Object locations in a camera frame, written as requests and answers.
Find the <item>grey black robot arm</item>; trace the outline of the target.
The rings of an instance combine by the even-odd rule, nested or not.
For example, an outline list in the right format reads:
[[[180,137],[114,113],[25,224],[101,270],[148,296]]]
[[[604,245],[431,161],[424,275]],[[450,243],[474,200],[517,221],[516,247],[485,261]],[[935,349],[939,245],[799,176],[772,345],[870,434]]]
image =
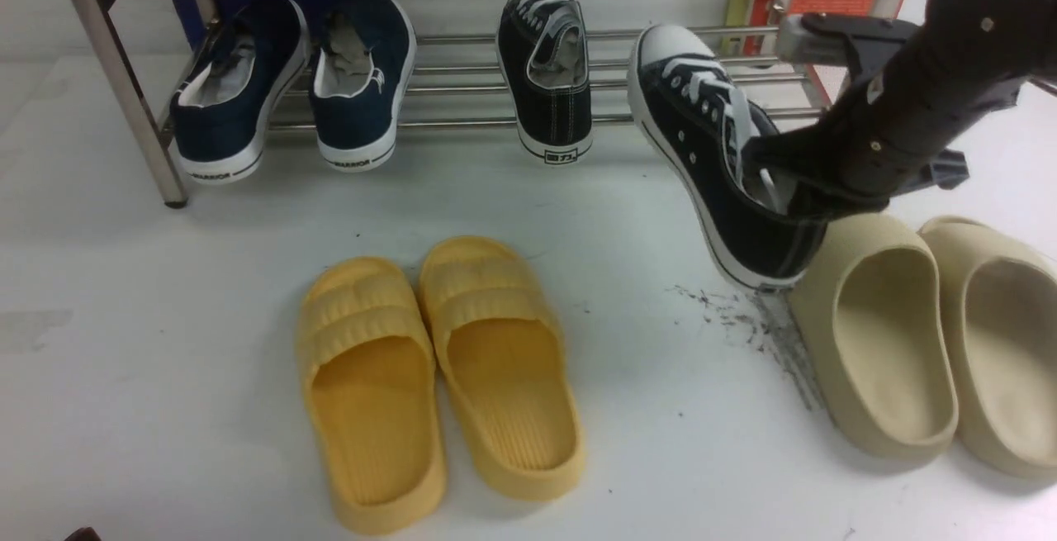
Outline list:
[[[737,180],[769,221],[877,212],[969,176],[949,146],[1023,83],[1055,77],[1056,0],[927,0],[921,25],[805,13],[779,29],[794,63],[843,66],[851,82],[812,126],[747,142]]]

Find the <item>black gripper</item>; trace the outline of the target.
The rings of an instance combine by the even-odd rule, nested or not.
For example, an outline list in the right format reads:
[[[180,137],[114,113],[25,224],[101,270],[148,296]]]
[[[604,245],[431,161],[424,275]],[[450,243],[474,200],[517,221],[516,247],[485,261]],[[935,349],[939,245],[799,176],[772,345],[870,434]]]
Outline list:
[[[1028,77],[1028,1],[929,0],[891,59],[851,71],[853,83],[819,124],[741,149],[742,186],[763,171],[797,186],[790,221],[883,212],[962,132],[1012,107]]]

